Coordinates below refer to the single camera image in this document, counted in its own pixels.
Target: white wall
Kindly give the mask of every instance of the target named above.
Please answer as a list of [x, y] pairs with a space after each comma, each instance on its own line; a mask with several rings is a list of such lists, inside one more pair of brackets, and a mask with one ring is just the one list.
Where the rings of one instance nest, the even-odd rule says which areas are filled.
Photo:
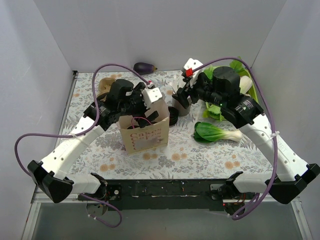
[[[276, 128], [308, 163], [320, 165], [320, 1], [287, 0], [253, 70]], [[314, 239], [320, 239], [320, 177], [301, 194]]]
[[[19, 167], [16, 139], [57, 133], [72, 72], [32, 0], [0, 0], [0, 235], [22, 236], [35, 184]], [[29, 137], [19, 153], [24, 165], [43, 158], [55, 139]]]
[[34, 1], [70, 67], [92, 72], [138, 61], [181, 69], [190, 57], [227, 55], [252, 64], [286, 0]]

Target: floral tablecloth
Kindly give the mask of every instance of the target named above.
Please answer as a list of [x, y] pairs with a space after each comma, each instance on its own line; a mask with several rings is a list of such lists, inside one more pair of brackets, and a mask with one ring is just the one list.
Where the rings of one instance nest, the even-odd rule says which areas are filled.
[[[180, 71], [157, 71], [147, 75], [164, 93], [168, 106], [172, 103], [170, 82], [181, 74]], [[93, 102], [92, 73], [79, 73], [71, 103], [64, 123], [63, 133], [68, 134], [77, 124], [83, 111]], [[131, 72], [99, 73], [99, 80], [105, 77], [123, 78], [134, 84], [139, 79]], [[187, 116], [180, 117], [170, 127], [167, 146], [128, 155], [120, 132], [113, 124], [97, 138], [79, 157], [70, 169], [71, 174], [98, 173], [105, 179], [203, 179], [228, 178], [236, 171], [265, 173], [272, 167], [256, 146], [245, 136], [241, 142], [220, 140], [201, 144], [194, 141], [192, 134], [196, 122], [209, 122], [220, 128], [234, 129], [227, 121], [217, 122], [203, 118], [205, 104], [199, 101], [191, 106]]]

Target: purple eggplant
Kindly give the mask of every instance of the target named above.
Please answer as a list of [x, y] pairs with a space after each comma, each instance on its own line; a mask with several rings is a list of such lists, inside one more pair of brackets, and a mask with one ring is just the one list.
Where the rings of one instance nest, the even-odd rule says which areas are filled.
[[133, 70], [135, 70], [138, 74], [140, 75], [145, 75], [145, 74], [152, 74], [157, 68], [149, 63], [145, 62], [137, 62], [133, 66]]

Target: glass panel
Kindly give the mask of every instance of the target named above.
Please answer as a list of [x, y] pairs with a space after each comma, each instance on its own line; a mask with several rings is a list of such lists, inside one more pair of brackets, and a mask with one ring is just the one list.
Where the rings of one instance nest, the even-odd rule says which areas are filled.
[[[292, 205], [277, 202], [263, 202], [239, 221], [205, 209], [124, 210], [122, 215], [122, 224], [109, 228], [88, 218], [85, 203], [42, 203], [32, 239], [302, 239]], [[119, 216], [110, 211], [102, 218], [115, 224]]]

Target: paper bag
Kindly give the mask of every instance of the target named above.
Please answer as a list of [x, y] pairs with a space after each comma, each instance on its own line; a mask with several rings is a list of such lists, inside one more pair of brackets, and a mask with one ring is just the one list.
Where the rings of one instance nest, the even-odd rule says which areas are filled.
[[[132, 125], [132, 116], [121, 116], [116, 123], [129, 155], [168, 144], [170, 114], [166, 102], [162, 99], [154, 103], [145, 115], [148, 117], [154, 111], [159, 113], [154, 120], [156, 123], [144, 128], [127, 129]], [[133, 125], [138, 125], [135, 120], [132, 122]]]

